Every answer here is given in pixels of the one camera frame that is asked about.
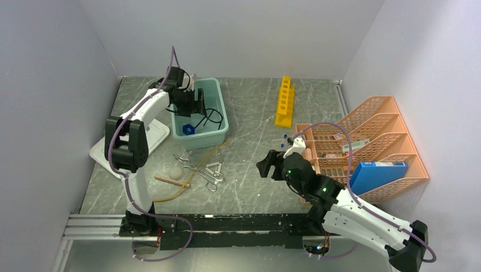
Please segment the black wire ring stand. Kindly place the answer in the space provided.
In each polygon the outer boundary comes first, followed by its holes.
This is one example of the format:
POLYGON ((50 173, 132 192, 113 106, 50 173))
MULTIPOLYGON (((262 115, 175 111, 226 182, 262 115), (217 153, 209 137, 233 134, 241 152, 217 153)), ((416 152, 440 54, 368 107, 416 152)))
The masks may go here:
POLYGON ((221 111, 214 108, 207 108, 205 114, 205 121, 202 122, 200 128, 207 129, 212 128, 213 130, 219 130, 224 123, 224 115, 221 111))

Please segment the mint green plastic bin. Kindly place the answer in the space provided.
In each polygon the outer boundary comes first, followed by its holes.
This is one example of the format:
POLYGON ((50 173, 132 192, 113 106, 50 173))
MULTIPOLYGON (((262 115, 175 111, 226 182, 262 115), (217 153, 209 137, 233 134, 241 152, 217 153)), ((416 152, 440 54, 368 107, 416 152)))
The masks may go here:
POLYGON ((194 88, 202 90, 205 109, 189 117, 172 113, 172 134, 186 150, 220 145, 229 130, 220 83, 216 78, 202 78, 194 88))

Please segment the graduated cylinder blue base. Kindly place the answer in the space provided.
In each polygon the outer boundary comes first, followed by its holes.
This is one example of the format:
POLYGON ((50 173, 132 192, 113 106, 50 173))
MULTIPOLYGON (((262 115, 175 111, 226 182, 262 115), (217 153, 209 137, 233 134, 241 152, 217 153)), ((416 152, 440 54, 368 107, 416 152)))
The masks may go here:
POLYGON ((192 114, 189 120, 183 122, 182 132, 184 135, 194 135, 199 132, 200 125, 205 121, 203 114, 192 114))

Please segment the yellow test tube rack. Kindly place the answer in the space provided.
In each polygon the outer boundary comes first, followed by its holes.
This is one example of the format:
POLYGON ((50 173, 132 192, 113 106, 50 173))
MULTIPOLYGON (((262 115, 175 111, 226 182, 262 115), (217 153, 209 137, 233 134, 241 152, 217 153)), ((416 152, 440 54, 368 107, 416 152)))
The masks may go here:
POLYGON ((291 128, 294 97, 295 84, 292 83, 291 77, 283 76, 277 100, 275 126, 291 128))

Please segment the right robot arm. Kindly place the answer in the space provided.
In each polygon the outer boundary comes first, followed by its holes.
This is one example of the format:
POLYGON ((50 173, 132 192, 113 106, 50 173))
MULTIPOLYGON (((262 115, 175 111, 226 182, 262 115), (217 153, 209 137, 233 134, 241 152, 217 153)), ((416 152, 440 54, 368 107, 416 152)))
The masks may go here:
POLYGON ((262 178, 273 167, 272 179, 285 181, 294 192, 311 204, 306 228, 314 234, 323 231, 349 238, 388 259, 398 271, 419 271, 428 249, 428 227, 416 220, 396 218, 359 197, 336 180, 316 173, 311 163, 297 152, 270 150, 256 163, 262 178))

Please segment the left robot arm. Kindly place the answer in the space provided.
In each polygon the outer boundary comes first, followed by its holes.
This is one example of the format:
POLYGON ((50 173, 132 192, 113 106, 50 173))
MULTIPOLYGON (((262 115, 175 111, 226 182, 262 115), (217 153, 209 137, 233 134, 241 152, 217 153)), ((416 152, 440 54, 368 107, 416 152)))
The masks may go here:
POLYGON ((192 76, 185 70, 170 67, 133 108, 106 120, 104 155, 123 182, 127 222, 144 236, 157 228, 143 169, 149 157, 146 129, 164 109, 181 117, 204 112, 203 92, 193 85, 192 76))

